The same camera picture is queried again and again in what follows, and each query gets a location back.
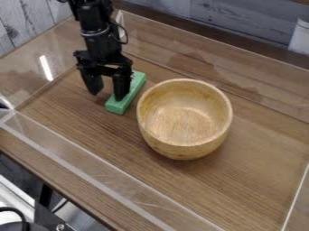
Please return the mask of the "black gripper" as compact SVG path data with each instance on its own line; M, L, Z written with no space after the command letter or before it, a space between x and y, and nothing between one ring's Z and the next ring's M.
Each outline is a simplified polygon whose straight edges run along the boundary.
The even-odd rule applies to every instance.
M129 93L132 61L121 53L121 46L126 43L120 40L114 28L81 30L85 49L74 51L77 70L89 93L96 96L104 88L101 76L112 78L113 94L120 101Z

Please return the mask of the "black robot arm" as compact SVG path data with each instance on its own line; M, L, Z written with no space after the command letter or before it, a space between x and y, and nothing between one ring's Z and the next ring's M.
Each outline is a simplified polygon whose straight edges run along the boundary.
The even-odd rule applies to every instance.
M113 83L116 101L129 93L132 61L121 54L122 42L112 19L112 0L56 0L68 3L74 20L80 23L80 37L85 43L84 51L74 51L76 67L84 85L92 95L104 88L102 76Z

